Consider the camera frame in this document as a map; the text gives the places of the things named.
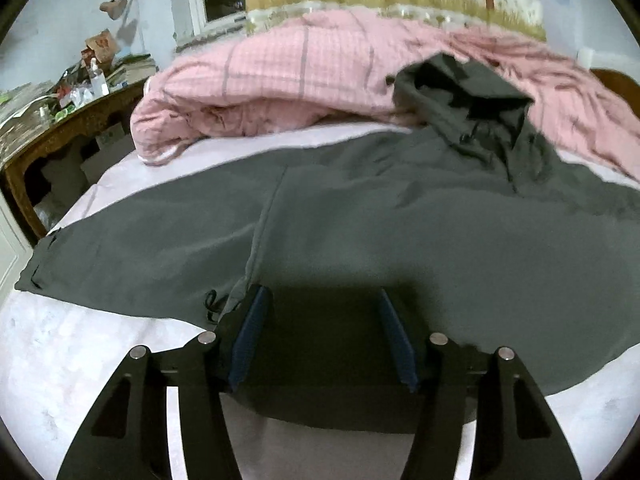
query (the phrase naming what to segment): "stack of books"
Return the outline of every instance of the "stack of books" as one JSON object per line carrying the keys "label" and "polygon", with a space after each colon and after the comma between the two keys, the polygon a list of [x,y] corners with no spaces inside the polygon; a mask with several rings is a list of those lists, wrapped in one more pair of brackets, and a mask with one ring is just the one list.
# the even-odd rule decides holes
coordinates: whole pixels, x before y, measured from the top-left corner
{"label": "stack of books", "polygon": [[107,77],[107,83],[111,88],[122,83],[131,85],[137,81],[151,77],[158,71],[156,62],[151,56],[140,59],[140,56],[125,58]]}

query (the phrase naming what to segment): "plaid blanket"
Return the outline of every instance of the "plaid blanket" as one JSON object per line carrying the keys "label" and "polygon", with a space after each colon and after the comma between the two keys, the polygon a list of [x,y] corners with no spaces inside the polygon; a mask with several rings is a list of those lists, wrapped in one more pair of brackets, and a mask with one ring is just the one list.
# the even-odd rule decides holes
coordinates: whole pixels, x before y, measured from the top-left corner
{"label": "plaid blanket", "polygon": [[140,159],[165,164],[202,137],[255,136],[357,114],[408,124],[388,76],[445,52],[474,58],[532,96],[552,143],[640,180],[640,121],[573,60],[525,36],[446,32],[368,9],[312,12],[268,32],[180,57],[148,82],[131,118]]}

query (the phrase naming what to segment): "pink lamp shade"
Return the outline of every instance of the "pink lamp shade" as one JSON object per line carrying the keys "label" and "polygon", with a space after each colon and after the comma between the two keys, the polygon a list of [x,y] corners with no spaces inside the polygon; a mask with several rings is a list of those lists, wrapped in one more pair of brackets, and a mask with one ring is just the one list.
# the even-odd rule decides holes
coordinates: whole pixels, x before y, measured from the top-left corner
{"label": "pink lamp shade", "polygon": [[100,10],[106,12],[112,20],[117,20],[122,16],[126,7],[126,0],[115,0],[114,2],[103,2],[100,4]]}

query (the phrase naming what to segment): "white wall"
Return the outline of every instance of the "white wall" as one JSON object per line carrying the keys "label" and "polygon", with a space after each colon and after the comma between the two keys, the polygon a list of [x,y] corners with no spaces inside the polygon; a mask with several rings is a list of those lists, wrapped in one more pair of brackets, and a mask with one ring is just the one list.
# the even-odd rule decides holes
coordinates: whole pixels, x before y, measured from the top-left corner
{"label": "white wall", "polygon": [[575,21],[566,26],[574,27],[578,47],[640,59],[640,46],[611,0],[573,0],[573,3],[577,11]]}
{"label": "white wall", "polygon": [[99,10],[108,0],[29,0],[0,44],[0,89],[57,81],[80,59],[84,40],[108,28],[121,46],[149,52],[160,68],[175,48],[171,0],[130,0],[129,13],[111,20]]}

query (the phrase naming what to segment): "window frame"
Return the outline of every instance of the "window frame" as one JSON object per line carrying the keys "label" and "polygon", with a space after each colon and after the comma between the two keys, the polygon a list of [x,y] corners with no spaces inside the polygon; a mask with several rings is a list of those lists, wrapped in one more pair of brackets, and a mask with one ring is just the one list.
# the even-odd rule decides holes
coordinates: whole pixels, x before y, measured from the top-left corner
{"label": "window frame", "polygon": [[191,23],[193,25],[193,35],[196,38],[222,32],[246,19],[246,12],[239,10],[223,18],[208,21],[205,0],[189,0],[189,10],[191,13]]}

